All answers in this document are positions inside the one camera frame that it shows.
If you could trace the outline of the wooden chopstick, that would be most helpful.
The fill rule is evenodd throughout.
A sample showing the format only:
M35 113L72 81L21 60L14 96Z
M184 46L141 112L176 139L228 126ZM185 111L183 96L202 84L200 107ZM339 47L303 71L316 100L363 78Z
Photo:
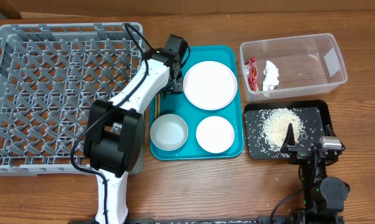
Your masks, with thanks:
M158 95L157 99L157 117L160 117L161 111L161 94Z
M154 118L157 119L158 117L158 94L155 96L154 99Z

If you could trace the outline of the white tissue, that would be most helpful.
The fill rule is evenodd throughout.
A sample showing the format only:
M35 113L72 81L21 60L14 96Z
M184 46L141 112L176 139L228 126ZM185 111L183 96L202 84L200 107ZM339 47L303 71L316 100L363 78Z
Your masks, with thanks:
M263 91L274 90L279 84L279 71L274 63L267 60L263 70L264 80L262 84Z

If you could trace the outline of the red ketchup sachet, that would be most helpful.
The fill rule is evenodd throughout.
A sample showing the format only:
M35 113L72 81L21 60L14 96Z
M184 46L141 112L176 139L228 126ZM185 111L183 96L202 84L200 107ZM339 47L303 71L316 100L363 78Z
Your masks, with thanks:
M249 88L256 92L259 90L257 84L258 71L255 57L250 58L248 61L244 62L244 69L247 75L247 81Z

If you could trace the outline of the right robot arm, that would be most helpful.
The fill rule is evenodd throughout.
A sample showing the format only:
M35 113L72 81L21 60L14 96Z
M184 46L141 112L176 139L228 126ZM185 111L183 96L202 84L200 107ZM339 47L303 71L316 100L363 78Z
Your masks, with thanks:
M338 214L344 210L344 202L350 192L350 186L337 177L329 177L326 168L336 162L345 150L344 144L335 136L330 125L326 134L318 142L310 145L307 151L296 147L292 124L288 125L287 134L280 152L288 154L288 162L299 166L299 178L302 189L283 199L282 205L292 197L303 193L304 208L298 209L279 223L343 223Z

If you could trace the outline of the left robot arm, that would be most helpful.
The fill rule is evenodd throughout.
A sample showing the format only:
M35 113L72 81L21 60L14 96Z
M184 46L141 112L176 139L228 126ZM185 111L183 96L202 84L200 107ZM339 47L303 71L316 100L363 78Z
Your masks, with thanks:
M94 223L124 223L128 218L126 185L143 170L145 110L158 94L180 94L181 68L190 56L188 44L169 44L145 52L129 84L108 101L90 107L83 153L98 181Z

